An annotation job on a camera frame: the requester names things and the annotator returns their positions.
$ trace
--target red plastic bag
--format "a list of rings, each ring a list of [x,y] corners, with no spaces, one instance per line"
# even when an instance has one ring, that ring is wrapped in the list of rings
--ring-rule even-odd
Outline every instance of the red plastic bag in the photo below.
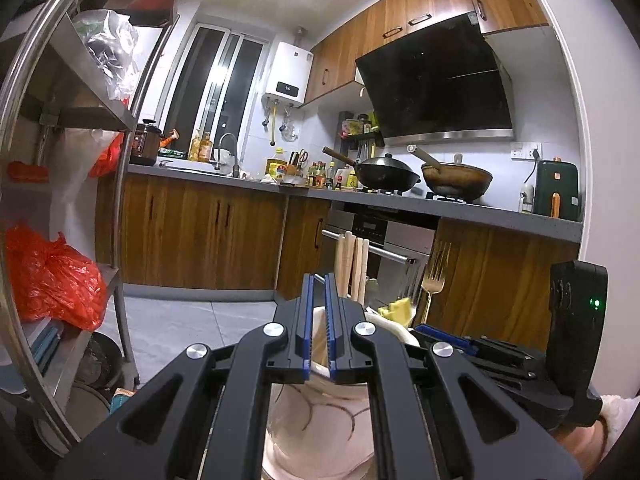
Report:
[[[116,171],[123,139],[124,134],[122,132],[113,138],[109,147],[100,154],[94,166],[89,170],[89,177],[98,178],[112,171]]]
[[[6,174],[13,182],[34,182],[44,184],[49,181],[49,170],[42,166],[25,164],[14,160],[6,165]]]
[[[21,320],[51,316],[91,331],[102,324],[107,286],[100,269],[62,233],[49,242],[18,224],[6,232],[6,260]]]

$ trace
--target stove burner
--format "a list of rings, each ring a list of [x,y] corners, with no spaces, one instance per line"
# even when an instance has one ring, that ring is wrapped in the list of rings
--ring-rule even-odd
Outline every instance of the stove burner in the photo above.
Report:
[[[371,193],[371,194],[381,194],[381,195],[392,195],[392,196],[402,196],[402,193],[396,190],[388,190],[388,189],[371,189],[369,187],[363,187],[360,189],[362,193]]]
[[[443,202],[456,202],[459,204],[468,204],[470,202],[467,202],[466,200],[462,200],[461,198],[453,198],[450,196],[439,196],[434,194],[432,191],[427,191],[427,195],[425,196],[425,199],[427,200],[441,200]]]

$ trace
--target person's hand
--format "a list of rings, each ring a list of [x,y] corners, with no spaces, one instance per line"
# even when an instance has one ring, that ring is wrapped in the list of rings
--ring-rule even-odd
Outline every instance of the person's hand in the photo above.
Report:
[[[587,478],[604,456],[607,430],[602,420],[590,428],[561,426],[551,432],[553,438],[571,453]]]

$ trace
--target frying pan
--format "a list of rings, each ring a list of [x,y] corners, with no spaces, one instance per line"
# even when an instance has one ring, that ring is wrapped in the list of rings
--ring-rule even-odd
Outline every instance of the frying pan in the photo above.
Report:
[[[356,163],[348,156],[344,156],[331,148],[324,147],[323,153],[353,166],[358,180],[363,186],[370,189],[382,189],[384,191],[409,191],[420,180],[418,174],[411,171],[404,162],[393,158],[390,153],[385,156],[368,158],[364,162]]]
[[[462,155],[459,153],[454,158],[455,162],[451,164],[437,161],[415,144],[409,145],[407,151],[426,163],[421,167],[422,176],[425,184],[436,195],[473,202],[486,193],[494,179],[488,171],[462,164]]]

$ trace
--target gray floor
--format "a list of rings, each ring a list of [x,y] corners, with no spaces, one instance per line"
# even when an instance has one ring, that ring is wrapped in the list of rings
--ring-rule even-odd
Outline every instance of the gray floor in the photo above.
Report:
[[[126,307],[140,382],[144,384],[192,343],[219,348],[238,342],[249,330],[273,319],[276,304],[127,298]],[[98,332],[120,343],[113,298]]]

